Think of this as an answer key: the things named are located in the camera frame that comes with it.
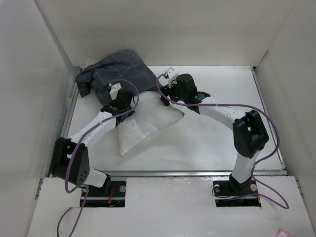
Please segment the white pillow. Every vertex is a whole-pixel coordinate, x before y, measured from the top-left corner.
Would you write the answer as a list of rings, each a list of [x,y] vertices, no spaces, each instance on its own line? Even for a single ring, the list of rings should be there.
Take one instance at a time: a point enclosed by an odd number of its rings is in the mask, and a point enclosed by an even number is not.
[[[166,106],[160,94],[145,91],[134,114],[118,125],[119,154],[125,156],[150,142],[184,117],[181,110]]]

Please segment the dark grey checked pillowcase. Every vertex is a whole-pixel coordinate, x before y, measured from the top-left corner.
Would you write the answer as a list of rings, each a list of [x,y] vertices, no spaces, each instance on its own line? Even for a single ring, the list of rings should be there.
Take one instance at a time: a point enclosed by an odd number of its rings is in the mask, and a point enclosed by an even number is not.
[[[123,79],[121,86],[129,91],[133,89],[127,81],[133,83],[139,93],[156,91],[156,75],[134,50],[125,49],[113,53],[95,64],[79,71],[75,77],[81,97],[94,91],[101,105],[111,101],[109,84]]]

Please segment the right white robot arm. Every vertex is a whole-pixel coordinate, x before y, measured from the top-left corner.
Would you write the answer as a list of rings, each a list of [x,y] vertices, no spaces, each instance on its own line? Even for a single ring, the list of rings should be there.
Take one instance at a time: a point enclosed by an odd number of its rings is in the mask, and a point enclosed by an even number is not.
[[[232,131],[237,159],[229,177],[229,189],[233,194],[241,194],[251,180],[258,154],[269,141],[260,114],[256,110],[244,112],[237,110],[237,105],[219,103],[210,94],[199,91],[189,74],[164,73],[161,76],[168,80],[165,86],[157,85],[165,105],[187,107]]]

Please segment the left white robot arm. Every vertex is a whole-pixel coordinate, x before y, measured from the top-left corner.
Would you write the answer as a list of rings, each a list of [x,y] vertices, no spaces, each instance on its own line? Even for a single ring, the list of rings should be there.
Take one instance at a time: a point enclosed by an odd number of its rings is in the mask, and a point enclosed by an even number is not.
[[[49,173],[65,181],[66,192],[72,192],[69,183],[76,188],[93,188],[100,196],[110,192],[111,177],[90,167],[89,150],[134,113],[131,106],[134,96],[131,91],[119,89],[114,99],[102,107],[82,130],[69,138],[60,137],[56,140]]]

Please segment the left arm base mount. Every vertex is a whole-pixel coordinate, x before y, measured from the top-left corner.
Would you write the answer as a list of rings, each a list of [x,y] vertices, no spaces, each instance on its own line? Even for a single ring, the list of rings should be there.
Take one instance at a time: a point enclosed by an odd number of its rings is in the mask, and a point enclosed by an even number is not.
[[[85,190],[81,192],[79,204],[89,208],[117,208],[125,207],[126,181],[111,181],[108,188],[89,187],[87,198]]]

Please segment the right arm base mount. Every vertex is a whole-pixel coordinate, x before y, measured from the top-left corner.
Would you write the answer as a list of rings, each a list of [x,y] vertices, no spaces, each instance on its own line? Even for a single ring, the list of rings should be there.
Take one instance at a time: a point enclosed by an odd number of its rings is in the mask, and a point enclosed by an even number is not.
[[[231,187],[229,180],[213,180],[212,194],[216,207],[261,207],[256,182],[251,180],[241,190]]]

